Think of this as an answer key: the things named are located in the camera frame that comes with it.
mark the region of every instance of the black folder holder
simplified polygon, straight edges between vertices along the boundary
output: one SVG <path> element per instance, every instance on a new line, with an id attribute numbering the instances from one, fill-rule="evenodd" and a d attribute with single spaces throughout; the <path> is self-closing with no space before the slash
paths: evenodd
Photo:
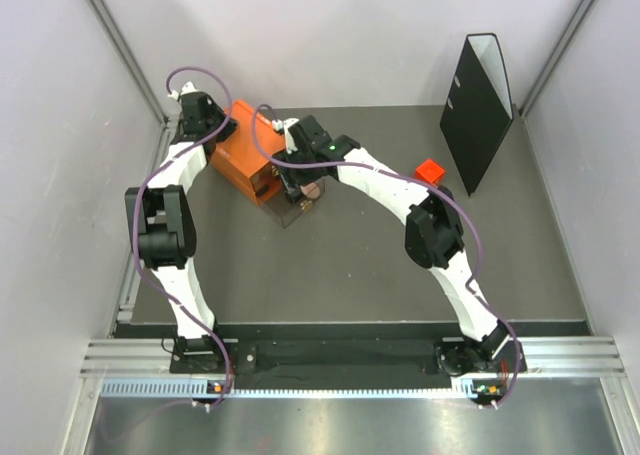
<path id="1" fill-rule="evenodd" d="M 469 195 L 478 188 L 512 121 L 509 80 L 498 37 L 467 35 L 440 128 Z"/>

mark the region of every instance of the gray floor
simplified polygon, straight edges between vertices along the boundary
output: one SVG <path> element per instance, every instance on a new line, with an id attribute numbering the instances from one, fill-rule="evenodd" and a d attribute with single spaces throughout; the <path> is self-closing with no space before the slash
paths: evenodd
<path id="1" fill-rule="evenodd" d="M 109 438 L 166 403 L 102 399 Z M 229 400 L 171 407 L 118 443 L 96 426 L 87 455 L 412 453 L 622 455 L 598 380 L 525 380 L 499 412 L 460 400 Z"/>
<path id="2" fill-rule="evenodd" d="M 514 320 L 584 320 L 585 314 L 521 122 L 514 122 L 478 191 L 466 196 L 439 128 L 440 107 L 281 110 L 313 113 L 333 136 L 358 140 L 398 172 L 432 158 L 476 223 L 485 249 L 479 281 Z M 453 321 L 435 279 L 403 247 L 404 229 L 376 202 L 327 181 L 324 198 L 282 229 L 213 168 L 189 202 L 196 270 L 221 321 Z M 476 247 L 466 236 L 470 258 Z M 169 305 L 140 288 L 134 322 L 173 322 Z"/>

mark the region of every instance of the gray wall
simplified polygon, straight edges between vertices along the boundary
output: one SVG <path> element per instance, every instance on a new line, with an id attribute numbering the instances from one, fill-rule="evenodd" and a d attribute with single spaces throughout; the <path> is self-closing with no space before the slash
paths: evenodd
<path id="1" fill-rule="evenodd" d="M 464 36 L 498 34 L 520 103 L 579 0 L 106 0 L 165 109 L 177 65 L 276 107 L 442 105 Z"/>
<path id="2" fill-rule="evenodd" d="M 0 36 L 0 453 L 48 454 L 113 313 L 123 191 L 158 124 L 84 0 L 2 0 Z"/>
<path id="3" fill-rule="evenodd" d="M 640 5 L 598 0 L 528 119 L 600 333 L 640 395 Z"/>

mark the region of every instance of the red block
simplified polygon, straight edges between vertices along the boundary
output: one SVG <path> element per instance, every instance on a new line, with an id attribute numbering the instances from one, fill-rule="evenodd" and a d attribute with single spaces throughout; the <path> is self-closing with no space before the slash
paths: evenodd
<path id="1" fill-rule="evenodd" d="M 440 185 L 447 171 L 433 160 L 429 159 L 416 168 L 415 178 L 432 185 Z"/>

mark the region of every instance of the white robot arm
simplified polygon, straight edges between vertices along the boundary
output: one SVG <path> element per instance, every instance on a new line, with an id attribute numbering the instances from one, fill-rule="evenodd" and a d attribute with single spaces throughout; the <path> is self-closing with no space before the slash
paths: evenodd
<path id="1" fill-rule="evenodd" d="M 318 178 L 330 175 L 350 185 L 389 209 L 406 227 L 405 249 L 420 266 L 427 268 L 442 286 L 456 312 L 462 334 L 471 342 L 478 361 L 493 360 L 509 339 L 506 327 L 480 300 L 485 300 L 478 284 L 467 281 L 471 269 L 462 242 L 462 225 L 458 214 L 421 185 L 386 176 L 393 172 L 351 138 L 341 135 L 333 140 L 314 117 L 273 122 L 284 135 L 286 149 L 274 154 L 289 163 L 345 161 L 373 167 L 357 166 L 312 168 L 305 170 L 280 167 L 287 190 L 297 190 Z M 450 195 L 448 190 L 441 190 Z"/>
<path id="2" fill-rule="evenodd" d="M 190 320 L 180 307 L 184 306 L 211 329 L 214 328 L 215 317 L 202 296 L 195 272 L 193 255 L 197 236 L 186 194 L 198 173 L 207 166 L 215 145 L 198 146 L 176 157 L 219 127 L 226 115 L 209 95 L 196 90 L 191 82 L 185 84 L 179 94 L 174 92 L 172 98 L 180 102 L 183 117 L 162 165 L 169 160 L 174 162 L 151 179 L 145 189 L 138 245 L 140 258 L 146 267 L 162 287 L 179 300 L 179 303 L 170 302 L 176 316 L 178 337 L 198 341 L 193 344 L 197 351 L 203 337 L 208 339 L 207 332 Z M 236 122 L 230 120 L 217 140 L 225 140 L 236 126 Z M 134 187 L 125 194 L 130 236 L 137 192 L 138 188 Z"/>

